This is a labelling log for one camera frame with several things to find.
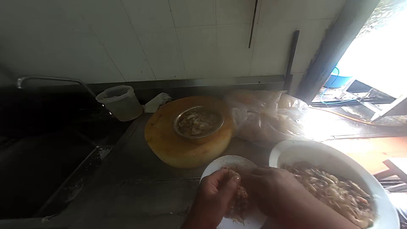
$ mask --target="faucet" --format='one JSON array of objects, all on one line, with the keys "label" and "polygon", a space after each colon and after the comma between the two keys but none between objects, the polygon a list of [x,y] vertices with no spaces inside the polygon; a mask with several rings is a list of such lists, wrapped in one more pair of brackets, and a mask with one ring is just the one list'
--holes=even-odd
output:
[{"label": "faucet", "polygon": [[79,79],[69,79],[69,78],[59,78],[59,77],[46,77],[46,76],[23,76],[17,79],[17,87],[18,88],[23,88],[22,87],[22,83],[26,80],[26,79],[45,79],[45,80],[54,80],[54,81],[66,81],[66,82],[75,82],[75,83],[79,83],[80,85],[82,85],[84,88],[86,88],[86,90],[94,97],[96,98],[95,93],[93,93],[93,91],[81,80]]}]

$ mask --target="orange hose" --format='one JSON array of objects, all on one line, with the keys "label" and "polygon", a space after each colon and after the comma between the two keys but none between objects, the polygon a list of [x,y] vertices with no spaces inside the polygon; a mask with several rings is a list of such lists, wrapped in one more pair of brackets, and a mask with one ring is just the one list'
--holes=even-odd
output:
[{"label": "orange hose", "polygon": [[378,126],[377,124],[373,124],[371,122],[365,122],[365,121],[362,121],[362,120],[359,120],[359,119],[355,119],[355,118],[346,116],[344,114],[341,114],[341,113],[338,113],[338,112],[335,112],[335,111],[324,110],[324,109],[321,109],[321,108],[318,108],[318,107],[313,107],[313,106],[309,106],[309,108],[317,109],[317,110],[323,110],[323,111],[326,111],[326,112],[329,112],[329,113],[332,113],[332,114],[335,114],[335,115],[339,115],[339,116],[342,116],[344,118],[347,118],[347,119],[350,119],[350,120],[353,120],[353,121],[356,121],[356,122],[360,122],[360,123],[363,123],[363,124]]}]

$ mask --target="round chopping block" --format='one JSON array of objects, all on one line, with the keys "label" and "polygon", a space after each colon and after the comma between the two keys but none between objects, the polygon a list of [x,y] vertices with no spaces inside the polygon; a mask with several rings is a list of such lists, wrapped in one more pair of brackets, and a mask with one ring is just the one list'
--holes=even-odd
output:
[{"label": "round chopping block", "polygon": [[[183,138],[173,129],[175,118],[195,106],[219,110],[225,117],[222,127],[202,142]],[[160,107],[148,120],[144,137],[163,162],[177,168],[195,168],[219,157],[228,147],[233,131],[232,116],[225,102],[213,97],[193,96]]]}]

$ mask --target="hand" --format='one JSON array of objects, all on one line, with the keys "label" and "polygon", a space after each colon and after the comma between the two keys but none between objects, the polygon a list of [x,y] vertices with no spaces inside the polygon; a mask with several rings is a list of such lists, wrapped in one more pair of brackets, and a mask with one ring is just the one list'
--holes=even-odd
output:
[{"label": "hand", "polygon": [[201,180],[198,193],[182,229],[215,229],[230,210],[240,177],[220,169]]},{"label": "hand", "polygon": [[360,229],[315,198],[287,170],[258,167],[240,175],[259,209],[285,228]]}]

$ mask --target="meat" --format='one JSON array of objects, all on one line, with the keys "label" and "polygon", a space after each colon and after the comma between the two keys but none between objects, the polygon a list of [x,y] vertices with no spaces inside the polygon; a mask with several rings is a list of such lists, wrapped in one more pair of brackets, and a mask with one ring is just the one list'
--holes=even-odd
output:
[{"label": "meat", "polygon": [[219,121],[220,117],[215,112],[194,108],[182,114],[177,127],[186,136],[200,136],[213,131]]},{"label": "meat", "polygon": [[353,181],[334,176],[309,163],[283,166],[318,200],[360,228],[373,224],[372,199]]},{"label": "meat", "polygon": [[[229,169],[229,175],[235,176],[239,174],[232,169]],[[250,201],[249,195],[247,194],[243,186],[239,186],[235,197],[232,200],[230,211],[226,214],[226,218],[231,218],[235,222],[240,222],[244,224],[244,219],[247,214],[253,208],[253,203]]]}]

